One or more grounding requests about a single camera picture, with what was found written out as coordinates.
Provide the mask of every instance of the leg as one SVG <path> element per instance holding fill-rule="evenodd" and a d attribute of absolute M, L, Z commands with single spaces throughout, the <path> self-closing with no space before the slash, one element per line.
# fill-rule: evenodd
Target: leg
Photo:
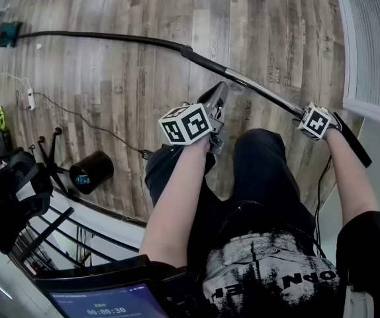
<path fill-rule="evenodd" d="M 263 129 L 244 133 L 234 150 L 233 202 L 256 201 L 286 223 L 313 235 L 314 219 L 300 202 L 280 135 Z"/>
<path fill-rule="evenodd" d="M 150 157 L 146 166 L 146 185 L 155 205 L 181 154 L 179 146 L 163 147 Z M 207 155 L 205 174 L 213 167 L 212 154 Z M 187 247 L 188 269 L 194 274 L 204 266 L 206 257 L 211 251 L 213 240 L 216 238 L 227 215 L 227 206 L 209 189 L 204 179 L 201 186 L 199 203 Z"/>

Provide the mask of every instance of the computer screen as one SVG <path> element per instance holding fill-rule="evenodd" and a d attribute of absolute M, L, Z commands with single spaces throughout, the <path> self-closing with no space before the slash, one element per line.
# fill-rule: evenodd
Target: computer screen
<path fill-rule="evenodd" d="M 69 318 L 168 317 L 146 284 L 50 295 Z"/>

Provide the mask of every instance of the black and white cube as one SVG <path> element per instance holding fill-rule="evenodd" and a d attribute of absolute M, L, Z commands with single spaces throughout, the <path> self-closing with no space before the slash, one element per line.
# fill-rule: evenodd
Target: black and white cube
<path fill-rule="evenodd" d="M 319 140 L 324 135 L 330 121 L 331 117 L 326 109 L 309 103 L 308 109 L 297 128 L 309 138 Z"/>
<path fill-rule="evenodd" d="M 159 124 L 171 145 L 190 145 L 212 131 L 201 103 L 172 109 Z"/>

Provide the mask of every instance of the black t-shirt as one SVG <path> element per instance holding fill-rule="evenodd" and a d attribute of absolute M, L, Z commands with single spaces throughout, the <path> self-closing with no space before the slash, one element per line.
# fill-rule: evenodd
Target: black t-shirt
<path fill-rule="evenodd" d="M 372 295 L 380 317 L 380 212 L 344 226 L 336 267 L 308 250 L 284 228 L 234 237 L 209 254 L 205 296 L 219 317 L 342 317 L 349 279 Z"/>

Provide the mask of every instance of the person's right arm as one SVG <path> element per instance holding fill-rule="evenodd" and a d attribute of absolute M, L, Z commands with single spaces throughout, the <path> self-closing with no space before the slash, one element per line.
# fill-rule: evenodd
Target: person's right arm
<path fill-rule="evenodd" d="M 331 151 L 342 204 L 343 229 L 337 240 L 336 267 L 355 291 L 374 299 L 380 317 L 380 211 L 365 167 L 342 134 L 329 129 L 325 140 Z"/>
<path fill-rule="evenodd" d="M 343 226 L 361 213 L 378 211 L 377 199 L 369 183 L 366 169 L 342 133 L 336 129 L 328 129 L 325 140 L 330 148 L 336 173 Z"/>

